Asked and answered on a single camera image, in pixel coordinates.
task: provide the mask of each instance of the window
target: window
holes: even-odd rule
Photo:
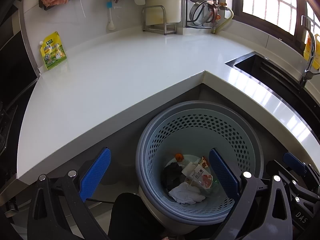
[[[306,31],[300,26],[301,16],[307,15],[305,0],[233,0],[234,19],[279,38],[296,51],[303,53]],[[308,16],[320,24],[308,6]]]
[[[311,8],[310,4],[307,2],[307,13],[308,18],[311,20],[313,26],[311,29],[311,32],[313,34],[319,34],[320,35],[320,22],[318,18],[316,17],[316,14],[313,12],[313,9]],[[308,35],[306,34],[304,43],[307,44]]]

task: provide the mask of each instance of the dark pants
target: dark pants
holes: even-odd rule
[[[220,224],[202,226],[186,234],[186,240],[210,238]],[[161,240],[165,228],[149,212],[141,198],[119,195],[113,205],[108,236],[111,240]]]

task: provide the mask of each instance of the metal screw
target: metal screw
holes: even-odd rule
[[[74,176],[76,176],[76,175],[77,175],[77,172],[76,172],[76,171],[69,171],[69,172],[68,172],[68,176],[71,177],[71,178],[74,177]]]
[[[274,176],[273,176],[273,179],[274,179],[275,181],[280,181],[280,180],[281,180],[278,175],[274,175]]]
[[[39,181],[43,181],[43,180],[45,180],[45,174],[42,174],[39,176]]]
[[[243,173],[243,176],[246,177],[246,178],[251,178],[252,175],[251,175],[250,172],[245,171],[245,172]]]

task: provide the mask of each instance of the black cloth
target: black cloth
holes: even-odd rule
[[[160,180],[162,187],[168,189],[168,191],[179,186],[181,184],[181,176],[184,176],[182,167],[178,163],[170,163],[166,166],[160,174]]]
[[[198,227],[185,240],[210,238],[220,224]],[[141,198],[131,193],[119,195],[113,205],[108,236],[111,240],[161,240],[165,228],[153,217]]]

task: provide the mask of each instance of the yellow snack pouch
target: yellow snack pouch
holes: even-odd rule
[[[47,70],[52,69],[67,58],[57,32],[44,39],[40,52]]]
[[[311,52],[311,38],[309,33],[308,34],[308,41],[307,44],[305,46],[305,49],[303,51],[303,57],[308,61],[309,60],[309,56],[310,56],[310,52]],[[320,37],[319,34],[315,35],[315,40],[316,40],[316,55],[315,55],[315,59],[313,60],[312,66],[315,69],[319,69],[320,67],[320,42],[318,40],[318,37]]]

